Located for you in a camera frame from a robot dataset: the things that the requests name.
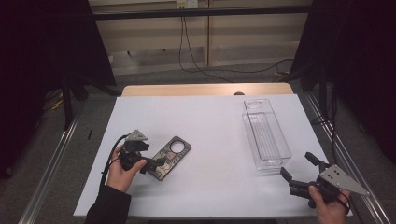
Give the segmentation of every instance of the clear plastic container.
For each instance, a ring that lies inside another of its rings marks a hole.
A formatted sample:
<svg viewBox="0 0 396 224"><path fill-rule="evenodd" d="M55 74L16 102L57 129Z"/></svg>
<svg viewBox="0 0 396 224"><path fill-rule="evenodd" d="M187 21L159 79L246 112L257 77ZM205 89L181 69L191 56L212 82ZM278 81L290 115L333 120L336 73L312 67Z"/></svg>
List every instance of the clear plastic container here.
<svg viewBox="0 0 396 224"><path fill-rule="evenodd" d="M270 101L245 101L242 117L256 168L278 172L291 158L291 153Z"/></svg>

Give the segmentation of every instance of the sleeve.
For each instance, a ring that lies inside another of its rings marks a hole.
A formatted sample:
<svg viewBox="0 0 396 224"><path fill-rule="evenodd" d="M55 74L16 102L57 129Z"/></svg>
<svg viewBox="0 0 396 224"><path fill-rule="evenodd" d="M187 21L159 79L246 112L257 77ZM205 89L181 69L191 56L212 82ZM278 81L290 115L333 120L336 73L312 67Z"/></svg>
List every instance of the sleeve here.
<svg viewBox="0 0 396 224"><path fill-rule="evenodd" d="M130 204L131 195L104 185L99 189L99 195L95 204L88 211L84 223L124 224L128 217Z"/></svg>

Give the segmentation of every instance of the electrical outlet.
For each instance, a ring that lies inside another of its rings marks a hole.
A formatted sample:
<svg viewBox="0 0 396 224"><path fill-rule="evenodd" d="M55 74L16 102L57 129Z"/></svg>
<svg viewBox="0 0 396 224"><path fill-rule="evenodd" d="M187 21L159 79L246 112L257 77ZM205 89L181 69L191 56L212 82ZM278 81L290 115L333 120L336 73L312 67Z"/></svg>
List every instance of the electrical outlet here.
<svg viewBox="0 0 396 224"><path fill-rule="evenodd" d="M187 0L187 8L198 8L198 0Z"/></svg>
<svg viewBox="0 0 396 224"><path fill-rule="evenodd" d="M187 0L176 0L176 8L187 8Z"/></svg>

